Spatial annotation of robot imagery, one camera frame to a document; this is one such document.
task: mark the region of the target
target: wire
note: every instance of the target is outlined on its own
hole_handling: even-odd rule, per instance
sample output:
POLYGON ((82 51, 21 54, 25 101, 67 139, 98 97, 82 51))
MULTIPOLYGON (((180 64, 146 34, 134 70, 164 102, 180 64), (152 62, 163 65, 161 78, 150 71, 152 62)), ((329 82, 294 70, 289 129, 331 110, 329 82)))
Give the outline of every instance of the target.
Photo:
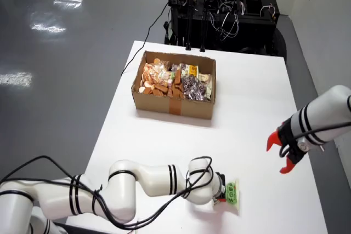
POLYGON ((273 8, 274 11, 273 11, 272 17, 274 17, 274 15, 275 15, 275 7, 274 7, 273 5, 264 5, 264 6, 261 8, 260 12, 259 12, 259 16, 261 16, 261 12, 262 12, 262 10, 263 10, 264 8, 268 8, 269 12, 270 12, 270 8, 273 8))
POLYGON ((172 7, 169 8, 168 15, 167 15, 167 23, 168 23, 168 24, 169 24, 169 22, 170 22, 170 21, 169 21, 169 14, 170 14, 170 12, 171 12, 171 9, 172 9, 172 7))
POLYGON ((135 56, 137 56, 137 53, 138 53, 139 51, 141 51, 141 50, 144 48, 145 43, 146 43, 146 41, 148 40, 148 37, 149 37, 149 34, 150 34, 150 29, 152 28, 152 26, 155 25, 155 23, 158 21, 158 19, 160 18, 160 16, 162 16, 162 14, 163 14, 163 12, 165 11, 165 9, 166 9, 167 6, 168 6, 168 2, 167 2, 167 4, 165 5, 165 7, 163 8, 161 14, 157 17, 157 19, 154 21, 154 23, 152 23, 152 25, 149 27, 149 29, 148 29, 148 34, 146 35, 145 41, 144 41, 144 43, 143 43, 143 46, 142 46, 140 49, 138 49, 137 52, 135 52, 133 58, 130 60, 130 62, 128 62, 128 64, 126 65, 126 67, 124 67, 124 69, 123 69, 121 75, 122 75, 122 74, 124 73, 124 71, 127 69, 127 67, 129 66, 129 64, 134 60, 135 56))
POLYGON ((166 202, 163 206, 161 206, 161 208, 159 208, 152 216, 150 216, 144 220, 138 221, 136 223, 132 223, 132 224, 122 224, 122 223, 116 221, 114 216, 112 215, 112 213, 109 211, 105 200, 99 194, 98 191, 93 191, 90 188, 88 188, 85 184, 81 183, 79 180, 77 180, 72 175, 70 175, 62 166, 60 166, 55 160, 53 160, 52 158, 50 158, 48 156, 38 156, 38 157, 35 157, 35 158, 25 162, 24 164, 20 165, 19 167, 17 167, 13 171, 11 171, 9 174, 7 174, 2 180, 0 180, 0 185, 6 181, 17 181, 17 180, 39 181, 39 182, 44 182, 44 183, 53 184, 53 185, 61 185, 61 186, 71 186, 71 185, 74 185, 74 182, 76 182, 77 183, 76 187, 78 187, 81 190, 89 192, 94 198, 96 198, 96 200, 100 204, 101 209, 102 209, 103 213, 105 214, 106 218, 113 225, 115 225, 116 227, 123 229, 123 230, 137 230, 137 229, 140 229, 140 228, 152 223, 168 207, 168 205, 172 201, 174 201, 176 198, 178 198, 184 194, 190 193, 192 190, 207 186, 211 183, 211 181, 213 179, 213 175, 214 175, 214 172, 213 172, 212 167, 211 167, 212 158, 208 157, 208 156, 201 156, 201 157, 198 157, 195 159, 209 159, 208 165, 207 165, 206 169, 201 173, 201 175, 193 183, 189 184, 189 187, 186 187, 184 190, 178 192, 175 196, 173 196, 173 198, 171 198, 168 202, 166 202), (27 166, 27 165, 29 165, 29 164, 31 164, 39 159, 47 159, 47 160, 51 161, 56 167, 58 167, 66 176, 68 176, 72 180, 72 183, 69 184, 67 182, 58 182, 58 181, 51 181, 51 180, 45 180, 45 179, 26 179, 26 178, 12 178, 12 179, 10 179, 9 178, 11 175, 16 173, 20 169, 24 168, 25 166, 27 166), (199 180, 204 176, 204 174, 208 170, 211 171, 211 178, 209 179, 209 181, 205 182, 204 184, 194 186, 197 182, 199 182, 199 180))
POLYGON ((300 134, 296 135, 296 136, 294 137, 294 139, 297 140, 297 139, 299 139, 299 138, 301 138, 301 137, 304 137, 304 136, 306 136, 306 135, 309 135, 309 134, 314 134, 314 133, 318 133, 318 132, 334 130, 334 129, 343 128, 343 127, 348 127, 348 126, 351 126, 351 122, 345 122, 345 123, 338 123, 338 124, 326 125, 326 126, 323 126, 323 127, 321 127, 321 128, 317 128, 317 129, 310 130, 310 131, 308 131, 308 132, 300 133, 300 134))
POLYGON ((225 23, 225 20, 227 19, 227 16, 228 16, 228 15, 229 15, 229 12, 228 12, 227 15, 225 16, 221 27, 223 27, 223 25, 224 25, 224 23, 225 23))
POLYGON ((224 41, 229 35, 231 35, 231 31, 233 30, 235 24, 236 24, 236 32, 233 36, 230 36, 229 38, 234 38, 239 33, 239 21, 237 18, 237 14, 235 14, 235 21, 234 21, 229 33, 227 33, 227 35, 221 41, 224 41))

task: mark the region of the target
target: black cable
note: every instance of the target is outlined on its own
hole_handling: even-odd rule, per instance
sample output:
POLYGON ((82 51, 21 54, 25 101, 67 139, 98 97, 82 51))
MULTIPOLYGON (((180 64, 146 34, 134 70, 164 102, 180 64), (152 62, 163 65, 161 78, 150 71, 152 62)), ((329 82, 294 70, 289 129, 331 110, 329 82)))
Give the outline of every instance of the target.
POLYGON ((304 137, 306 135, 309 135, 309 134, 314 134, 314 133, 323 132, 323 131, 329 131, 329 130, 343 128, 343 127, 347 127, 347 126, 351 126, 351 122, 326 125, 326 126, 323 126, 321 128, 317 128, 317 129, 313 129, 313 130, 310 130, 310 131, 307 131, 304 133, 300 133, 300 134, 296 135, 294 137, 294 139, 297 140, 297 139, 304 137))
POLYGON ((127 67, 129 66, 129 64, 134 60, 135 56, 137 56, 137 53, 138 53, 139 51, 141 51, 141 50, 144 48, 145 43, 146 43, 146 41, 148 40, 148 37, 149 37, 149 34, 150 34, 150 29, 151 29, 152 26, 154 26, 154 24, 158 21, 158 19, 160 18, 160 16, 162 16, 162 14, 163 14, 163 12, 165 11, 165 9, 166 9, 167 6, 168 6, 168 2, 167 2, 167 4, 165 5, 165 7, 163 8, 161 14, 157 17, 157 19, 154 21, 154 23, 152 23, 152 25, 149 27, 149 29, 148 29, 148 34, 146 35, 146 38, 145 38, 145 41, 144 41, 143 46, 142 46, 140 49, 138 49, 138 51, 134 54, 134 56, 133 56, 133 58, 130 60, 130 62, 128 62, 128 64, 126 65, 126 67, 124 67, 124 69, 123 69, 121 75, 122 75, 122 74, 124 73, 124 71, 127 69, 127 67))
POLYGON ((289 153, 289 151, 290 151, 290 147, 289 147, 288 145, 282 146, 282 147, 279 149, 279 156, 280 156, 281 158, 283 158, 283 157, 286 156, 287 153, 289 153))
POLYGON ((167 22, 168 22, 168 24, 169 24, 169 22, 170 22, 170 21, 169 21, 169 14, 170 14, 170 12, 171 12, 171 9, 172 9, 172 7, 169 8, 168 15, 167 15, 167 22))
POLYGON ((214 172, 212 170, 211 167, 211 163, 212 163, 212 159, 211 157, 208 156, 202 156, 202 157, 198 157, 199 158, 208 158, 210 161, 206 167, 206 169, 201 173, 201 175, 192 183, 190 184, 189 187, 185 188, 183 191, 180 191, 179 193, 177 193, 173 198, 171 198, 167 203, 165 203, 161 208, 159 208, 152 216, 148 217, 147 219, 144 219, 142 221, 138 221, 137 223, 133 223, 133 224, 122 224, 118 221, 115 220, 114 216, 112 215, 112 213, 109 211, 105 200, 103 199, 103 197, 99 194, 99 191, 93 191, 90 188, 88 188, 85 184, 81 183, 79 180, 75 179, 72 175, 70 175, 63 167, 61 167, 55 160, 53 160, 52 158, 48 157, 48 156, 38 156, 35 157, 29 161, 27 161, 26 163, 20 165, 19 167, 17 167, 16 169, 14 169, 12 172, 10 172, 9 174, 7 174, 2 180, 0 180, 0 185, 6 181, 14 181, 14 180, 25 180, 25 181, 39 181, 39 182, 44 182, 44 183, 48 183, 48 184, 53 184, 53 185, 62 185, 62 186, 71 186, 74 185, 74 183, 77 183, 77 186, 79 189, 83 190, 83 191, 87 191, 89 192, 93 197, 95 197, 95 199, 99 202, 102 211, 104 212, 106 218, 116 227, 123 229, 123 230, 136 230, 136 229, 140 229, 144 226, 147 226, 148 224, 152 223, 167 207, 168 205, 174 201, 176 198, 182 196, 185 193, 189 193, 190 191, 194 190, 194 189, 198 189, 200 187, 204 187, 207 186, 211 183, 212 179, 213 179, 213 175, 214 172), (11 175, 13 175, 14 173, 16 173, 18 170, 22 169, 23 167, 29 165, 30 163, 39 160, 39 159, 47 159, 49 161, 51 161, 56 167, 58 167, 65 175, 67 175, 71 180, 72 180, 72 184, 67 183, 67 182, 58 182, 58 181, 51 181, 51 180, 45 180, 45 179, 26 179, 26 178, 12 178, 9 179, 9 177, 11 175), (194 185, 199 182, 199 180, 204 176, 204 174, 206 173, 206 171, 210 169, 212 174, 211 174, 211 178, 209 179, 208 182, 199 185, 199 186, 195 186, 194 185))

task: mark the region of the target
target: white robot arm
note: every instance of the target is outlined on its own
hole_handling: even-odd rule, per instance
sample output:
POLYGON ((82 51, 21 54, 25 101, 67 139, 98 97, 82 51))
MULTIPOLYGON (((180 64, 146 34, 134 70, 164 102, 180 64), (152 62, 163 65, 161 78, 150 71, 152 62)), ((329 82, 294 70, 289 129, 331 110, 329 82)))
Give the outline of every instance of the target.
MULTIPOLYGON (((206 204, 212 198, 225 197, 224 175, 214 173, 211 159, 200 157, 189 163, 189 178, 184 178, 174 165, 150 167, 129 160, 113 164, 109 181, 100 191, 113 219, 120 224, 131 221, 135 216, 135 183, 139 182, 150 197, 181 195, 195 204, 206 204)), ((92 189, 85 175, 54 180, 18 181, 6 179, 0 186, 0 233, 26 233, 29 225, 33 201, 38 201, 46 218, 50 220, 83 213, 94 213, 104 217, 106 213, 93 193, 82 189, 92 189)))
POLYGON ((280 172, 286 174, 309 150, 323 150, 323 144, 350 130, 351 90, 337 85, 285 120, 268 137, 267 151, 273 144, 281 146, 279 155, 287 158, 280 172))

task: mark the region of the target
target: table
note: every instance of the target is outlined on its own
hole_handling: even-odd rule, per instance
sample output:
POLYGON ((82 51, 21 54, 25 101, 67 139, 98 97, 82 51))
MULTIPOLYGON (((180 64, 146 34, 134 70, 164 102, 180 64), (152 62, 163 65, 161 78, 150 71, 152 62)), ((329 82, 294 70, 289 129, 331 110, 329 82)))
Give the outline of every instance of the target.
MULTIPOLYGON (((135 41, 128 61, 142 46, 135 41)), ((207 56, 217 62, 217 93, 212 120, 135 108, 131 85, 143 52, 121 77, 86 170, 96 189, 107 185, 110 166, 119 159, 146 165, 177 164, 183 175, 191 159, 209 155, 227 180, 239 179, 238 215, 227 204, 195 206, 179 198, 138 233, 327 233, 309 157, 289 174, 278 146, 266 152, 267 137, 296 111, 283 58, 146 43, 144 50, 207 56), (170 141, 169 134, 179 135, 170 141), (157 133, 153 140, 150 133, 157 133)), ((138 219, 169 200, 148 197, 137 184, 138 219)), ((69 217, 68 225, 107 233, 127 233, 92 214, 69 217)))

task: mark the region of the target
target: concrete floor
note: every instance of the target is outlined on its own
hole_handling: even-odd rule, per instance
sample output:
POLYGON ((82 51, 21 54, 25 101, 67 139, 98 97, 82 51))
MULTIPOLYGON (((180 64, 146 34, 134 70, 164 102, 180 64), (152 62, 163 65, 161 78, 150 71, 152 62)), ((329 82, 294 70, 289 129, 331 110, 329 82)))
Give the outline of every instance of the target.
MULTIPOLYGON (((84 172, 133 41, 144 40, 166 2, 0 0, 0 177, 43 154, 72 174, 84 172)), ((163 42, 166 16, 148 41, 163 42)), ((290 19, 281 16, 278 28, 301 108, 316 91, 290 19)), ((350 233, 351 190, 335 146, 326 148, 310 160, 327 228, 350 233)), ((40 162, 18 176, 63 175, 40 162)))

